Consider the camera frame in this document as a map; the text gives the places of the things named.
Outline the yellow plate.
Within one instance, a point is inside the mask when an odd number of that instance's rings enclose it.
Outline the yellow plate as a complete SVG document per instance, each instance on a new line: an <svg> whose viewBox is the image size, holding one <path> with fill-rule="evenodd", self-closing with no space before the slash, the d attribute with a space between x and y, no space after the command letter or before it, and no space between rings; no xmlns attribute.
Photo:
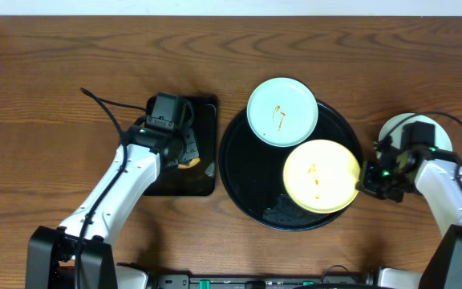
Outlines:
<svg viewBox="0 0 462 289"><path fill-rule="evenodd" d="M311 213L330 214L356 198L359 174L359 162L348 148L331 140L311 140L287 157L282 179L296 205Z"/></svg>

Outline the light blue plate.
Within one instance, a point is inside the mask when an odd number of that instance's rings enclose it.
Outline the light blue plate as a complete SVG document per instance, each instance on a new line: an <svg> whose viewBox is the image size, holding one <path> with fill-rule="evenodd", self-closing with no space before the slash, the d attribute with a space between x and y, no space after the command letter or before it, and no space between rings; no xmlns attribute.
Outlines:
<svg viewBox="0 0 462 289"><path fill-rule="evenodd" d="M402 151L408 150L414 145L413 144L405 145L403 143L403 128L407 124L411 124L415 122L422 122L422 123L432 124L434 126L434 146L437 149L442 149L442 150L450 151L450 152L453 150L450 137L445 132L444 128L430 117L415 116L408 120L405 120L398 127L396 127L396 125L400 121L404 120L405 118L409 116L411 116L411 113L402 113L402 114L393 116L391 119L389 119L381 128L378 141L381 141L384 139L385 136L390 135L392 139L392 142L391 142L392 147L394 147L395 149L402 150Z"/></svg>
<svg viewBox="0 0 462 289"><path fill-rule="evenodd" d="M278 77L266 80L253 90L246 117L262 142L274 147L291 147L306 140L316 128L318 104L305 84Z"/></svg>

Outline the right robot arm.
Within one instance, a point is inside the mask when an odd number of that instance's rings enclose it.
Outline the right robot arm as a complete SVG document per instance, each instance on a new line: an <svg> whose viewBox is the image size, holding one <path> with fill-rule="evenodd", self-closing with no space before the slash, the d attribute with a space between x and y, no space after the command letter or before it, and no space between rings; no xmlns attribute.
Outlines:
<svg viewBox="0 0 462 289"><path fill-rule="evenodd" d="M373 284L385 288L462 288L462 162L449 151L416 145L380 163L363 165L358 191L400 202L421 194L442 239L423 273L383 268Z"/></svg>

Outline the orange green scrub sponge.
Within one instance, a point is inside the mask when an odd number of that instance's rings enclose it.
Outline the orange green scrub sponge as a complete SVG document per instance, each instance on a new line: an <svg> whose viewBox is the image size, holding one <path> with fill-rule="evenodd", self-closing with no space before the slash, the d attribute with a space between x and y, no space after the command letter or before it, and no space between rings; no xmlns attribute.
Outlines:
<svg viewBox="0 0 462 289"><path fill-rule="evenodd" d="M194 159L192 159L190 161L180 163L178 165L178 168L179 169L190 169L190 168L196 166L200 161L201 161L201 159L199 157L197 157L197 158L194 158Z"/></svg>

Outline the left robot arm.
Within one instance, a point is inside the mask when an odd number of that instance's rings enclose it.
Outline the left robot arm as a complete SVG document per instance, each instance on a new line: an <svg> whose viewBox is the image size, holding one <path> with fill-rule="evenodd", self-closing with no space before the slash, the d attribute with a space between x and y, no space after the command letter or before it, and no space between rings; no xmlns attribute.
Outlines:
<svg viewBox="0 0 462 289"><path fill-rule="evenodd" d="M197 158L192 124L139 118L120 132L107 172L59 227L40 226L28 242L27 288L146 288L148 273L117 265L112 247L144 191L165 169Z"/></svg>

